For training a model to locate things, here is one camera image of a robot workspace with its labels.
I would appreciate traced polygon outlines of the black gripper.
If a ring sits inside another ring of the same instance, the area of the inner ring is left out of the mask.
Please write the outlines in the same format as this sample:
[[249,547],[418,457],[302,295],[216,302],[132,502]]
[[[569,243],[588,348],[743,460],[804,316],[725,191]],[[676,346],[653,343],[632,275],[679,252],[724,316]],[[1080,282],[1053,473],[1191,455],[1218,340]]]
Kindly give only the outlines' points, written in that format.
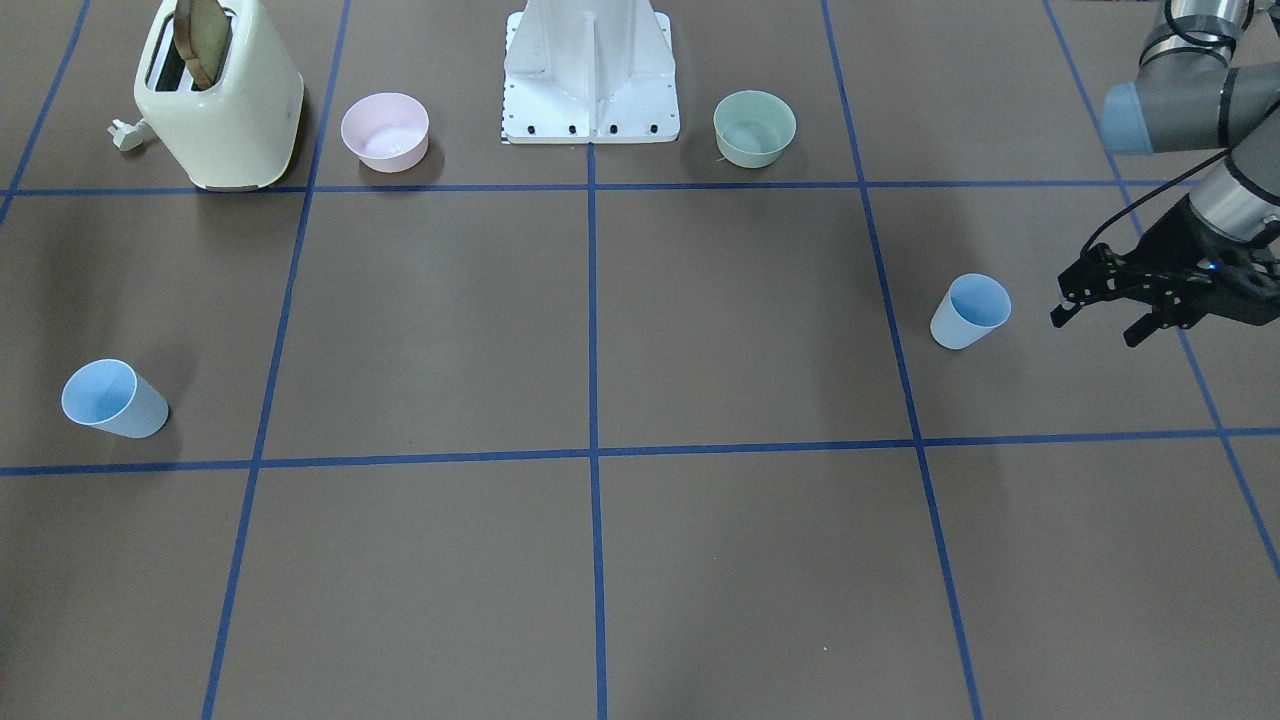
[[1059,275],[1060,301],[1050,320],[1061,329],[1085,306],[1132,299],[1147,311],[1123,332],[1129,348],[1207,315],[1268,324],[1277,319],[1276,242],[1277,217],[1263,218],[1253,238],[1239,241],[1206,222],[1185,196],[1123,259],[1110,246],[1085,250]]

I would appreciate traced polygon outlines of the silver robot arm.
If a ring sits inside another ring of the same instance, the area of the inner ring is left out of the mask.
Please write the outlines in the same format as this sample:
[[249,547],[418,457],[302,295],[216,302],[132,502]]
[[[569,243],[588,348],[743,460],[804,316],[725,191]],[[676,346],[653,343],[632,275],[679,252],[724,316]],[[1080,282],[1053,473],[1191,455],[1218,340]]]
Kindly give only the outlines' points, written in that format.
[[1124,331],[1137,346],[1207,316],[1247,325],[1277,319],[1279,69],[1233,59],[1256,18],[1253,1],[1164,1],[1138,72],[1103,100],[1110,152],[1206,150],[1199,183],[1128,252],[1094,232],[1059,275],[1066,325],[1083,307],[1132,300],[1147,310]]

